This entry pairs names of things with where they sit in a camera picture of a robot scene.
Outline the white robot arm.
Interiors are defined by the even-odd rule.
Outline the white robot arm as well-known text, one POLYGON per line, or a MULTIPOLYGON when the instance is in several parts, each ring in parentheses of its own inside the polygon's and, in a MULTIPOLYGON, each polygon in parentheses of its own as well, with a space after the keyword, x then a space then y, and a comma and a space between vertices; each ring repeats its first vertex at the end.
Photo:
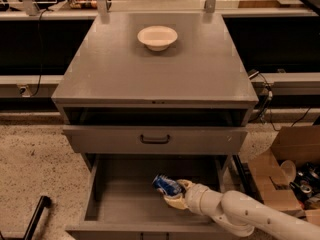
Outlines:
POLYGON ((320 227, 272 209, 238 191, 220 193, 188 180, 164 180, 159 188, 176 209, 208 216, 236 236, 249 236, 258 228, 277 240, 319 240, 320 227))

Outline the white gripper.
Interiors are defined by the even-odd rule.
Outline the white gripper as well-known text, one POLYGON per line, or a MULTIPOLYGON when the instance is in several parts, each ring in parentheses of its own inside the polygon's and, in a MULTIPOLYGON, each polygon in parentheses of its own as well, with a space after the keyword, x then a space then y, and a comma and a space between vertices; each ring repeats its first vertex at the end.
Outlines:
POLYGON ((178 179, 177 183, 186 190, 185 198, 183 194, 165 195, 164 200, 169 206, 179 210, 188 208, 195 214, 208 217, 218 217, 223 214, 221 208, 222 193, 211 190, 202 184, 194 184, 186 179, 178 179))

